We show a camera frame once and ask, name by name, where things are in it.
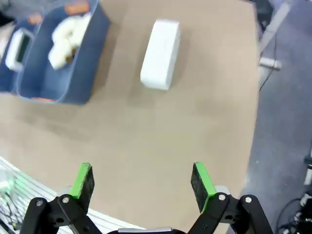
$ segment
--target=tan table surface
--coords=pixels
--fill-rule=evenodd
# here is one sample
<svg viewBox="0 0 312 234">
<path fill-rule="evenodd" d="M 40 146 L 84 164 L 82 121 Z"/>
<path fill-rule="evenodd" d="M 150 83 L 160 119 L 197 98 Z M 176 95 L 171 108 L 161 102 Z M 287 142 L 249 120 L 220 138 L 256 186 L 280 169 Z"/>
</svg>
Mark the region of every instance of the tan table surface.
<svg viewBox="0 0 312 234">
<path fill-rule="evenodd" d="M 253 6 L 238 0 L 105 0 L 113 24 L 84 106 L 0 96 L 0 155 L 49 187 L 93 165 L 91 208 L 142 227 L 187 231 L 198 217 L 194 161 L 238 196 L 256 119 Z M 170 91 L 145 88 L 140 69 L 156 19 L 178 20 Z"/>
</svg>

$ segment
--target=gray carpet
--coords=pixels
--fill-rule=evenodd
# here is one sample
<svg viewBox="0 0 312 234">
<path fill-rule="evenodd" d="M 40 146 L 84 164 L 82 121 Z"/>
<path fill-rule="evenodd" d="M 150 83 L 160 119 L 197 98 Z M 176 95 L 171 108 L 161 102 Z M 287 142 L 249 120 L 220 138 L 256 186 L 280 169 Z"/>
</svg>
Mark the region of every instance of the gray carpet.
<svg viewBox="0 0 312 234">
<path fill-rule="evenodd" d="M 259 94 L 258 117 L 243 194 L 256 195 L 273 228 L 284 205 L 301 197 L 304 156 L 312 142 L 312 2 L 298 1 L 277 33 L 273 72 Z M 264 56 L 273 57 L 274 40 Z M 282 215 L 286 222 L 296 204 Z"/>
</svg>

